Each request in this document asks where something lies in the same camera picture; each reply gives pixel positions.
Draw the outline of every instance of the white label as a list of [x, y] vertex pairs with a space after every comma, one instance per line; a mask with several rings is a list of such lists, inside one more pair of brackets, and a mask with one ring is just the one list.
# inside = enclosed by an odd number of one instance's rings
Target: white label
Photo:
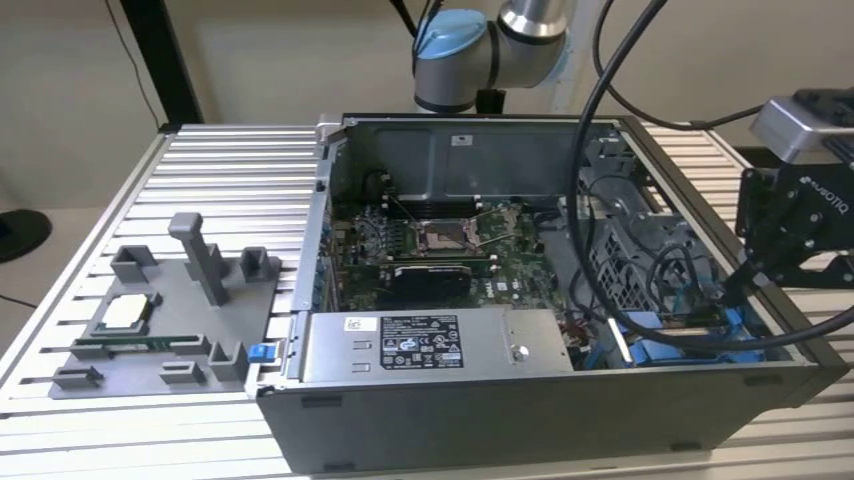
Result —
[[376, 317], [346, 317], [344, 331], [346, 332], [375, 332]]
[[454, 135], [451, 137], [452, 147], [471, 147], [474, 143], [474, 137], [471, 135]]

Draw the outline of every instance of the white wall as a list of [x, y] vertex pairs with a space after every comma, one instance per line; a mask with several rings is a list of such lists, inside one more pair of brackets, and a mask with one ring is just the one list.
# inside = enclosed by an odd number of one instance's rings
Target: white wall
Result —
[[0, 208], [104, 205], [155, 123], [103, 2], [0, 0], [0, 65]]
[[[603, 35], [604, 61], [646, 4], [615, 2]], [[851, 0], [674, 0], [614, 83], [635, 105], [674, 121], [716, 118], [798, 88], [849, 87], [853, 19]], [[590, 52], [582, 57], [586, 65], [568, 108], [574, 112], [595, 82]], [[619, 113], [622, 108], [606, 97], [600, 111]], [[730, 143], [755, 145], [748, 125], [743, 120], [719, 131]]]
[[[498, 14], [496, 0], [446, 8]], [[167, 2], [205, 118], [301, 122], [323, 112], [412, 111], [411, 38], [386, 0]], [[408, 1], [418, 17], [423, 2]], [[507, 111], [547, 111], [551, 89]]]

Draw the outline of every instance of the gray vertical post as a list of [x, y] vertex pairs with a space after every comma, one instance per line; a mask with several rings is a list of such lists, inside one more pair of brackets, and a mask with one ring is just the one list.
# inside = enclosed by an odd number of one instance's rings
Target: gray vertical post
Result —
[[208, 247], [201, 238], [201, 215], [197, 213], [176, 213], [169, 223], [169, 235], [184, 244], [189, 268], [196, 272], [196, 279], [211, 305], [228, 302], [228, 292], [219, 276], [219, 267], [208, 253]]

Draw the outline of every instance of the black floor stand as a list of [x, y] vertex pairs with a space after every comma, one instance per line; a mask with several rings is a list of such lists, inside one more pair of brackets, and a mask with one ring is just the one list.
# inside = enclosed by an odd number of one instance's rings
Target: black floor stand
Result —
[[35, 210], [0, 213], [0, 263], [32, 252], [51, 236], [51, 220]]

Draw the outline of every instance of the power supply label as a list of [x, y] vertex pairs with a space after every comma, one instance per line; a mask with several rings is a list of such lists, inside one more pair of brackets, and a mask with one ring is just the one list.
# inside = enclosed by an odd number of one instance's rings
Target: power supply label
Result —
[[382, 317], [379, 337], [386, 370], [463, 368], [456, 315]]

